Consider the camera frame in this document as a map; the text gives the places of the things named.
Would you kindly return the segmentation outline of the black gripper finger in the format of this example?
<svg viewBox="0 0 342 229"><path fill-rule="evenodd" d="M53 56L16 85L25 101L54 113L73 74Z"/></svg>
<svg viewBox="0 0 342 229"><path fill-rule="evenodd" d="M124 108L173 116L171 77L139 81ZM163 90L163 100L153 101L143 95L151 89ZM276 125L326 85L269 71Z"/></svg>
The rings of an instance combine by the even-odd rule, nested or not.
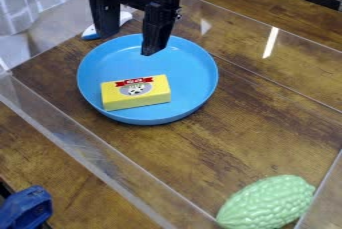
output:
<svg viewBox="0 0 342 229"><path fill-rule="evenodd" d="M118 32L120 3L117 0L89 0L96 33L108 38Z"/></svg>
<svg viewBox="0 0 342 229"><path fill-rule="evenodd" d="M179 19L180 0L152 0L144 9L141 54L151 56L167 46Z"/></svg>

